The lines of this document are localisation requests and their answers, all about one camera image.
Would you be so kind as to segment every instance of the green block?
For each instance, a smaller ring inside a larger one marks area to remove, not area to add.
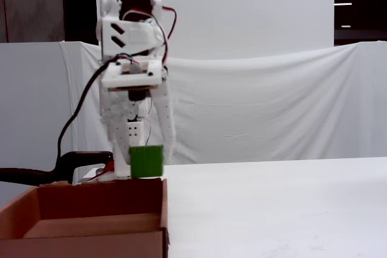
[[[132,178],[163,175],[163,146],[137,146],[129,150]]]

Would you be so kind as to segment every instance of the white robotic arm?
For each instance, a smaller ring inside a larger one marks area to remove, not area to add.
[[[161,0],[100,0],[100,6],[97,36],[102,60],[109,63],[100,80],[100,107],[115,161],[114,174],[99,180],[125,179],[132,175],[130,148],[147,147],[143,121],[149,106],[157,110],[164,163],[172,156],[175,131],[165,65],[167,37],[160,25],[163,7]],[[164,45],[164,56],[159,56]]]

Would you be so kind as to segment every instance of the ceiling light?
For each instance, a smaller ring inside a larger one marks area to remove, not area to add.
[[[352,2],[346,2],[346,3],[335,3],[334,6],[346,6],[346,5],[352,5]]]

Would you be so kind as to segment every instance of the open cardboard box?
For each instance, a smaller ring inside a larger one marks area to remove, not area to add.
[[[0,209],[0,257],[167,258],[167,182],[32,187]]]

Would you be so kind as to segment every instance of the white tabletop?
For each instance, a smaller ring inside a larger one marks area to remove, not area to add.
[[[170,258],[386,257],[387,158],[167,166]]]

